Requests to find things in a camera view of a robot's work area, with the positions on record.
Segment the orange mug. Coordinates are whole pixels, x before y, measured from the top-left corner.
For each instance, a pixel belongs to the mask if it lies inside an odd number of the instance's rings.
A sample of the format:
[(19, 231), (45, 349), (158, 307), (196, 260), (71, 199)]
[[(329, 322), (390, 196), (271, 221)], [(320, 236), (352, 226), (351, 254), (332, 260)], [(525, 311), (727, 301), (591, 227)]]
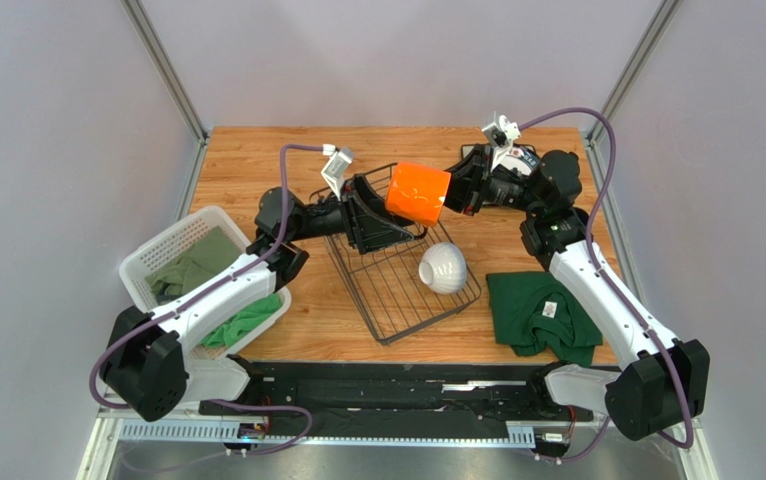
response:
[(425, 165), (400, 162), (392, 170), (386, 210), (426, 227), (437, 225), (446, 200), (451, 174)]

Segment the white green-rimmed round plate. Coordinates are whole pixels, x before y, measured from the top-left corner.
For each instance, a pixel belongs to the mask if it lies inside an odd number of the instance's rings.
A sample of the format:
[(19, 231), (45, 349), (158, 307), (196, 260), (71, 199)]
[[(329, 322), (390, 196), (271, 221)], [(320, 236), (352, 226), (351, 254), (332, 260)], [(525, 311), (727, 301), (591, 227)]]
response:
[(510, 149), (490, 145), (489, 151), (490, 172), (493, 176), (502, 174), (528, 176), (541, 162), (532, 145), (514, 144)]

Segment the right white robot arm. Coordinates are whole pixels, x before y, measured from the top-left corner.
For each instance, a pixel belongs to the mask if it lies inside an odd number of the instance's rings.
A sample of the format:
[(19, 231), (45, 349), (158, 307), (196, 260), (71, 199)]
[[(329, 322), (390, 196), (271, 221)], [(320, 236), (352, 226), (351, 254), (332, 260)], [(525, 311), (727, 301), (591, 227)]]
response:
[(611, 269), (593, 239), (592, 216), (575, 205), (582, 192), (578, 156), (552, 150), (522, 174), (494, 166), (493, 152), (476, 145), (449, 168), (446, 207), (473, 216), (490, 202), (524, 212), (526, 251), (583, 307), (619, 365), (616, 372), (570, 362), (540, 369), (533, 389), (542, 409), (599, 412), (630, 440), (690, 427), (704, 411), (709, 352), (662, 325)]

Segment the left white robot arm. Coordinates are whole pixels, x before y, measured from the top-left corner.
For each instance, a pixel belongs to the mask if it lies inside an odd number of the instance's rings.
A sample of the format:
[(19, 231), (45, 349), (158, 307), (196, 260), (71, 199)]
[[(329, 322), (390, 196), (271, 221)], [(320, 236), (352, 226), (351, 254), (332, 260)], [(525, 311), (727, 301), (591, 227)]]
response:
[(429, 223), (393, 210), (366, 177), (342, 191), (305, 203), (287, 184), (259, 201), (253, 241), (192, 292), (156, 307), (132, 306), (115, 320), (106, 351), (94, 365), (91, 393), (112, 409), (131, 409), (152, 422), (181, 403), (234, 401), (251, 372), (231, 353), (191, 357), (205, 337), (232, 315), (283, 290), (309, 258), (296, 241), (337, 234), (359, 253), (373, 253), (423, 237)]

